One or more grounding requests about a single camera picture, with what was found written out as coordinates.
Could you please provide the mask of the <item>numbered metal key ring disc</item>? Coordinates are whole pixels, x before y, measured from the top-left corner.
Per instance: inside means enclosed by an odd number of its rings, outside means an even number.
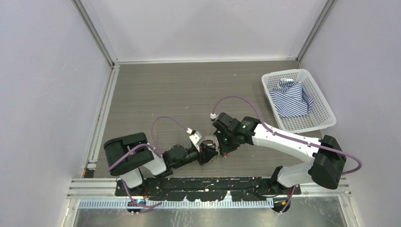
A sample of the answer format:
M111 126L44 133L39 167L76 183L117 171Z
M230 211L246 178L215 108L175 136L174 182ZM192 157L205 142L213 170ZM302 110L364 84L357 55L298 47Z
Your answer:
M204 140L201 144L202 148L203 147L214 147L216 148L216 150L219 152L219 154L215 157L213 157L213 159L218 160L219 157L221 156L220 153L220 145L219 145L219 140L217 139L217 136L214 134L205 134L203 135Z

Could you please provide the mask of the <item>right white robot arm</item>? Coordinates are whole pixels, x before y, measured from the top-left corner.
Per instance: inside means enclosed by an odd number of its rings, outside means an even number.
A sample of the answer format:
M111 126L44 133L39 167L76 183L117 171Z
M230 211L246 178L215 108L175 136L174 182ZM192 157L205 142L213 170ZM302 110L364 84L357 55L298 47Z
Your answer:
M294 166L278 166L268 185L276 194L303 183L316 183L326 189L337 189L347 158L333 149L340 149L334 137L303 137L279 130L259 119L244 117L241 121L226 113L211 114L221 155L240 145L272 148L302 161Z

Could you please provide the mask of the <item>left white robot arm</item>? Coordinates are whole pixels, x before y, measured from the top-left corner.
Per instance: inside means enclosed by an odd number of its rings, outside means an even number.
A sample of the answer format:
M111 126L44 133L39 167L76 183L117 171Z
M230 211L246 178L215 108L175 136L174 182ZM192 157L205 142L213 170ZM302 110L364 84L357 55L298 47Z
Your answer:
M216 136L194 132L189 139L189 148L174 145L161 155L156 154L156 149L142 132L109 140L104 144L109 172L119 177L132 195L139 196L145 190L140 167L155 177L165 177L195 161L203 165L219 154Z

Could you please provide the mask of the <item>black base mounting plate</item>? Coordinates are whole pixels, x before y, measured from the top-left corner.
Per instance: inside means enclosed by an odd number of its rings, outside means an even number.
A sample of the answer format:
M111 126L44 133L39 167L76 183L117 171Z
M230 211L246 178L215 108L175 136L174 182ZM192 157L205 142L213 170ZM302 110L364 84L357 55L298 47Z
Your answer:
M142 184L126 191L117 180L115 196L139 196L151 201L222 201L231 195L233 201L263 201L266 198L300 195L301 190L274 189L263 177L169 177L146 178Z

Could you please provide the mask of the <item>blue striped shirt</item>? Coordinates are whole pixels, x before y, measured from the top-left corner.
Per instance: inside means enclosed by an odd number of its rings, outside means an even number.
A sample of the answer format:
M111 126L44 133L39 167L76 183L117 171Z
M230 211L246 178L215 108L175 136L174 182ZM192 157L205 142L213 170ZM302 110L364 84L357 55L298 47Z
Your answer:
M314 100L299 81L282 78L269 95L280 118L303 117L312 110Z

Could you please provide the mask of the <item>white plastic basket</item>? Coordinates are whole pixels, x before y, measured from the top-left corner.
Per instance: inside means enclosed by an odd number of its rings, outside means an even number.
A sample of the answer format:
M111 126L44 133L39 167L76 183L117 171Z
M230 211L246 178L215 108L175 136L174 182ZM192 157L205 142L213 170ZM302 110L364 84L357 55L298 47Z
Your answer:
M293 79L303 83L306 92L313 98L312 110L307 116L280 118L269 95L269 91L276 87L282 78ZM264 92L273 111L275 120L281 130L292 133L318 131L334 126L336 118L321 90L309 71L292 69L268 73L261 78Z

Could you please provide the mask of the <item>aluminium frame rail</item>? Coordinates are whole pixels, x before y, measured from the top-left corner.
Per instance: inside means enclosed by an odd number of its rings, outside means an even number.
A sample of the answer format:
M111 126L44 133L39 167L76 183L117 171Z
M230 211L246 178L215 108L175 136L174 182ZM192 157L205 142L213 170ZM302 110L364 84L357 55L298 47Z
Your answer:
M74 226L78 212L78 205L81 200L100 199L113 196L112 189L116 186L114 178L91 178L90 176L95 172L98 163L98 157L102 147L102 139L120 66L121 64L119 62L113 64L110 74L107 77L101 104L95 118L95 125L92 131L90 144L87 149L87 157L82 168L82 175L78 178L73 178L70 183L70 188L66 198L67 204L65 215L61 224L62 227Z

